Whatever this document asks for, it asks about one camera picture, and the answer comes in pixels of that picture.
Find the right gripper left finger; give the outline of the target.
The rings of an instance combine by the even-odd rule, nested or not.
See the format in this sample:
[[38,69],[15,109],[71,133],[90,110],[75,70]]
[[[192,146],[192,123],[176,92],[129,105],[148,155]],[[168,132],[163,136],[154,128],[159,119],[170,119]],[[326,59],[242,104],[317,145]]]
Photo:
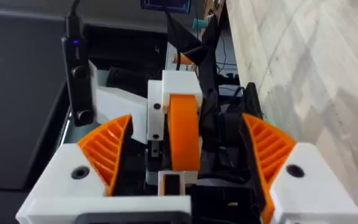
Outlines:
[[122,187],[132,116],[93,129],[76,143],[62,144],[34,185],[28,200],[111,197]]

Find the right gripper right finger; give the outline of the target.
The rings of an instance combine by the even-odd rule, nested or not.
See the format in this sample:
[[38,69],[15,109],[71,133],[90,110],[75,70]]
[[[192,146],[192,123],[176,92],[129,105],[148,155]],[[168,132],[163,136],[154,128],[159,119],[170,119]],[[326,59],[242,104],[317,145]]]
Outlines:
[[262,223],[358,223],[358,206],[314,144],[242,114]]

